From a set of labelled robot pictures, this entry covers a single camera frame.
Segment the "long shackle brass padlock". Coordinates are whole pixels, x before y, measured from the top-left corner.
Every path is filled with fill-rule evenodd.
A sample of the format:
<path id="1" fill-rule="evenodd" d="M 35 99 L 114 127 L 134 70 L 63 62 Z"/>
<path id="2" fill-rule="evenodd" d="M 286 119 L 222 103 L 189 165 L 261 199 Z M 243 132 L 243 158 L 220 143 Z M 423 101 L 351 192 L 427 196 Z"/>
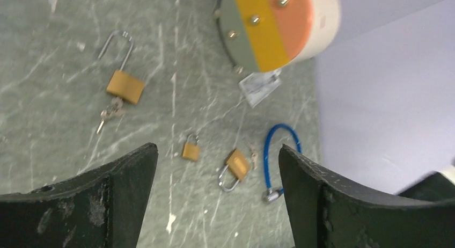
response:
<path id="1" fill-rule="evenodd" d="M 128 59 L 133 51 L 134 41 L 133 37 L 126 31 L 115 30 L 110 33 L 107 40 L 105 41 L 103 47 L 100 50 L 100 53 L 97 56 L 97 59 L 101 59 L 103 55 L 106 53 L 111 40 L 115 36 L 120 36 L 125 38 L 129 42 L 129 48 L 126 52 L 123 61 L 120 65 L 119 69 L 116 69 L 112 75 L 112 78 L 107 85 L 106 91 L 116 97 L 121 98 L 124 101 L 127 101 L 133 105 L 137 105 L 140 97 L 143 93 L 145 83 L 130 75 L 129 73 L 124 71 L 124 67 L 128 62 Z"/>

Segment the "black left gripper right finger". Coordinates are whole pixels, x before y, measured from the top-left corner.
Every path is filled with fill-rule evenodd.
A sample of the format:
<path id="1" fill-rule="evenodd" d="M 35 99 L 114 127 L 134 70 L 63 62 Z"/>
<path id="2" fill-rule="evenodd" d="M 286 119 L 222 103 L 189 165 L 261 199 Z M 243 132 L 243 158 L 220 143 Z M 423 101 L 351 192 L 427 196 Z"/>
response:
<path id="1" fill-rule="evenodd" d="M 278 162 L 295 247 L 454 247 L 454 199 L 369 188 L 287 145 Z"/>

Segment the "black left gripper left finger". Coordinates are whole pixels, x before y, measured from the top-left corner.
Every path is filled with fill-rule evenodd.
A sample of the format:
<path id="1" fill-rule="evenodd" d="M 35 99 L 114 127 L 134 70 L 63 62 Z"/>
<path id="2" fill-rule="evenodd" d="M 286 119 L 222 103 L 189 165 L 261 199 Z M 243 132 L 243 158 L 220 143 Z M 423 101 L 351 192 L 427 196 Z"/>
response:
<path id="1" fill-rule="evenodd" d="M 136 247 L 158 162 L 146 143 L 29 193 L 1 196 L 1 247 Z"/>

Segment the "small brass padlock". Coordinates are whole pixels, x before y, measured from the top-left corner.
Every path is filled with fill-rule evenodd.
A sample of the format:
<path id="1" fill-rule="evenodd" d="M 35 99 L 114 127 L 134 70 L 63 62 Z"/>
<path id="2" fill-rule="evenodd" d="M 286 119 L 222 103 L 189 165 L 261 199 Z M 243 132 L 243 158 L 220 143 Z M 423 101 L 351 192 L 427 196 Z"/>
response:
<path id="1" fill-rule="evenodd" d="M 196 133 L 189 134 L 184 144 L 181 157 L 183 159 L 196 162 L 199 159 L 200 147 L 198 146 L 199 137 Z"/>

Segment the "light metal key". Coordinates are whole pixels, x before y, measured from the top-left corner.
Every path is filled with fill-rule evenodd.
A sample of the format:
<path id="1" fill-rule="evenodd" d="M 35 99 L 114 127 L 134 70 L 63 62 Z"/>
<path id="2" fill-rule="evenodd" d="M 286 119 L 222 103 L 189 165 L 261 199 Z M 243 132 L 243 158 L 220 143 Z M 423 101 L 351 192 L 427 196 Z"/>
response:
<path id="1" fill-rule="evenodd" d="M 96 134 L 99 134 L 104 126 L 104 124 L 109 121 L 111 118 L 116 116 L 122 116 L 125 114 L 125 110 L 118 109 L 118 110 L 103 110 L 100 113 L 100 124 L 97 128 Z"/>

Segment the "dark metal key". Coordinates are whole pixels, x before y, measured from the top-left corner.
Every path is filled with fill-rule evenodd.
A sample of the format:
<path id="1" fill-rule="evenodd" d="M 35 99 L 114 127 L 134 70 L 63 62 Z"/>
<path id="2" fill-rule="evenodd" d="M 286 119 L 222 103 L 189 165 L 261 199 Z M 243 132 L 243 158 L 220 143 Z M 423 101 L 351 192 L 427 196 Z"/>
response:
<path id="1" fill-rule="evenodd" d="M 113 98 L 111 104 L 106 108 L 106 119 L 124 115 L 126 111 L 123 109 L 123 104 L 124 101 L 122 98 Z"/>

